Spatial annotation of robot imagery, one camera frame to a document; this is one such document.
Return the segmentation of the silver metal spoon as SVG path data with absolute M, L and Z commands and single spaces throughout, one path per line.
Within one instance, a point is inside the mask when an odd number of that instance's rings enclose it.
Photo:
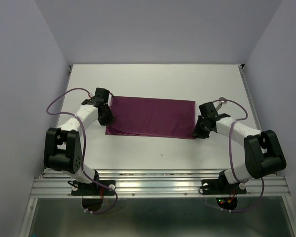
M 222 108 L 222 106 L 226 103 L 227 103 L 226 99 L 224 97 L 220 97 L 219 104 L 216 106 L 216 110 L 219 111 Z

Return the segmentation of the purple cloth napkin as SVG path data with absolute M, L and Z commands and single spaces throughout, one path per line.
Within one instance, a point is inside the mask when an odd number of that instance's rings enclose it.
M 193 139 L 194 101 L 116 96 L 111 111 L 107 135 Z

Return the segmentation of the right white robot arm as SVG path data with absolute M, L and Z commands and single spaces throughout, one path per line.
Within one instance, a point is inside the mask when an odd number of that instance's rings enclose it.
M 211 132 L 228 138 L 230 169 L 224 170 L 217 180 L 217 187 L 228 193 L 236 183 L 250 179 L 260 179 L 286 169 L 287 162 L 276 133 L 272 130 L 261 131 L 240 123 L 248 118 L 248 112 L 234 102 L 244 112 L 245 117 L 233 119 L 230 115 L 219 114 L 213 102 L 199 106 L 201 115 L 193 132 L 194 138 L 207 139 Z M 235 166 L 232 157 L 232 141 L 244 148 L 244 161 Z

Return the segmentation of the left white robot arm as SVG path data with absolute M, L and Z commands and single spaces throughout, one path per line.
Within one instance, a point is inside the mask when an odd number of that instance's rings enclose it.
M 84 100 L 76 113 L 58 112 L 54 115 L 69 115 L 70 119 L 57 128 L 46 132 L 44 147 L 44 166 L 54 171 L 69 175 L 90 195 L 100 188 L 99 175 L 94 169 L 84 164 L 86 153 L 86 129 L 95 121 L 100 126 L 112 125 L 115 116 L 108 105 L 112 93 L 104 88 L 96 88 L 92 95 Z

